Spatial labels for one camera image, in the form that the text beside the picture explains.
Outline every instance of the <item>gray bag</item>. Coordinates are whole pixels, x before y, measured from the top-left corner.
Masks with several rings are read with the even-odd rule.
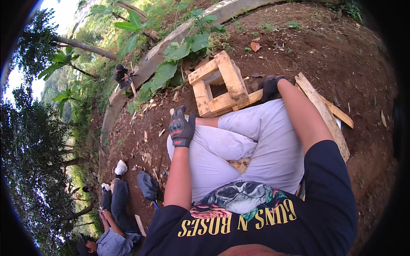
[[[155,198],[159,195],[158,182],[153,180],[145,171],[140,171],[138,174],[138,186],[147,200],[155,201]]]

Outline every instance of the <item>wooden frame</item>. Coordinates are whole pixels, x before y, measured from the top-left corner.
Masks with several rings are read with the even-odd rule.
[[[199,116],[215,117],[232,111],[232,106],[249,101],[241,73],[225,51],[188,76],[193,86]],[[227,93],[213,98],[210,84],[225,84]]]

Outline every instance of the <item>black t-shirt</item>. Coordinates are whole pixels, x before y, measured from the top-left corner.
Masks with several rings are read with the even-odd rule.
[[[156,211],[138,255],[218,255],[236,245],[262,244],[296,255],[346,255],[357,233],[356,202],[335,142],[305,155],[306,199],[253,181],[234,181],[190,211]]]
[[[118,74],[115,73],[115,71],[116,70],[114,70],[114,79],[115,79],[115,81],[117,81],[119,83],[119,82],[121,82],[121,79],[124,78],[124,76],[127,74],[128,69],[123,68],[123,69],[121,69],[120,72],[118,72]]]

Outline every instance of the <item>sky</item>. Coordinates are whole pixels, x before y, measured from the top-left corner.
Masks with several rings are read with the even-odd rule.
[[[57,28],[57,33],[64,36],[66,34],[67,28],[71,27],[74,23],[74,15],[77,10],[78,0],[61,0],[58,3],[57,0],[44,0],[41,4],[41,9],[51,9],[53,8],[54,18],[52,22],[59,24]],[[19,72],[17,68],[13,69],[9,75],[9,85],[10,87],[6,90],[3,95],[3,99],[9,99],[14,102],[14,97],[12,91],[14,88],[19,87],[22,83],[23,75]],[[38,98],[41,100],[41,92],[44,88],[43,80],[34,80],[32,83],[33,98]]]

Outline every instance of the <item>man in black cap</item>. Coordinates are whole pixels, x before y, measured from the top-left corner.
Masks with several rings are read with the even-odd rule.
[[[131,83],[129,79],[130,75],[133,74],[134,71],[128,71],[123,65],[118,64],[114,70],[114,79],[120,84],[120,89],[126,87]]]
[[[104,233],[97,240],[80,236],[77,250],[81,256],[125,256],[138,243],[141,232],[134,218],[129,216],[126,206],[130,192],[122,175],[127,171],[127,165],[120,160],[115,168],[114,191],[103,183],[100,218],[104,224]]]

